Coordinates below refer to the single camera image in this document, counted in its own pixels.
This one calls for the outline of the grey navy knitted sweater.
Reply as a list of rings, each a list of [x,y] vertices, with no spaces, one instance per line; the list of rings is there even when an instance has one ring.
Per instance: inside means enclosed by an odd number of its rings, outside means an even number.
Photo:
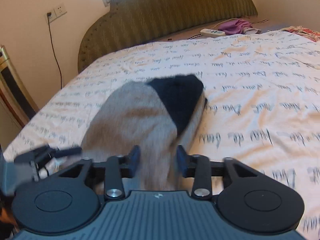
[[[177,190],[176,149],[192,147],[205,105],[204,85],[192,74],[128,82],[92,119],[81,142],[82,155],[101,162],[139,146],[138,171],[125,190]]]

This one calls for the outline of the gold cylindrical heater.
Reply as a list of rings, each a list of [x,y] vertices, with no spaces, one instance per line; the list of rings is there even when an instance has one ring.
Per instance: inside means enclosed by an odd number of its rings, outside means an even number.
[[[39,111],[39,108],[22,80],[20,79],[10,56],[1,45],[1,99],[17,123],[24,127]]]

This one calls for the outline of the white script-printed bed quilt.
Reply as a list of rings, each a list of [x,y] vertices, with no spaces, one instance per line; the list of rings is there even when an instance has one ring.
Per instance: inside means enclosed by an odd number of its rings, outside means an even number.
[[[193,74],[208,100],[192,153],[233,157],[296,190],[298,232],[319,239],[319,43],[286,31],[154,42],[107,54],[58,92],[4,151],[80,144],[129,81]]]

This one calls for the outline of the white remote control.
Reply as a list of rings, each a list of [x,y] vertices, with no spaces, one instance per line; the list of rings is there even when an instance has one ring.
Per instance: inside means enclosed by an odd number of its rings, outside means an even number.
[[[214,30],[214,29],[202,29],[200,35],[203,37],[223,37],[226,35],[224,31]]]

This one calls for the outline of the purple cloth by headboard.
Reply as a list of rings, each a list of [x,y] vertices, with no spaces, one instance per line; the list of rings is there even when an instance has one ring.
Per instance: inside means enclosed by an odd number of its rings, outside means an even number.
[[[224,31],[226,35],[251,35],[251,34],[260,34],[261,30],[253,28],[252,25],[243,19],[234,19],[228,22],[223,22],[218,27],[219,31]]]

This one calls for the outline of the olive green upholstered headboard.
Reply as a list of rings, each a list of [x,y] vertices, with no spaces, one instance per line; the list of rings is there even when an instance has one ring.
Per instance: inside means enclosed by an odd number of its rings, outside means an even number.
[[[110,0],[110,11],[82,38],[78,72],[115,51],[218,20],[257,14],[252,0]]]

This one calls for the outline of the red patterned cloth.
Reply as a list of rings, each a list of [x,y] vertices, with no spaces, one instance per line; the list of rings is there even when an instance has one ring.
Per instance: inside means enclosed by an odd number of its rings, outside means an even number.
[[[305,38],[312,40],[313,42],[318,42],[320,40],[320,32],[314,31],[303,26],[290,26],[282,29],[292,34],[296,34]]]

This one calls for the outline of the white wall socket plate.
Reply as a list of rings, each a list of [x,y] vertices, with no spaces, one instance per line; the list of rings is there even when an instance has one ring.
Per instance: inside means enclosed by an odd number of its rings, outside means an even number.
[[[47,17],[47,15],[45,15],[46,21],[47,23],[52,23],[54,20],[57,20],[58,18],[60,18],[61,16],[65,15],[67,13],[67,9],[65,7],[64,3],[61,3],[59,5],[57,5],[56,7],[54,7],[51,11],[50,11],[51,15],[49,17]]]

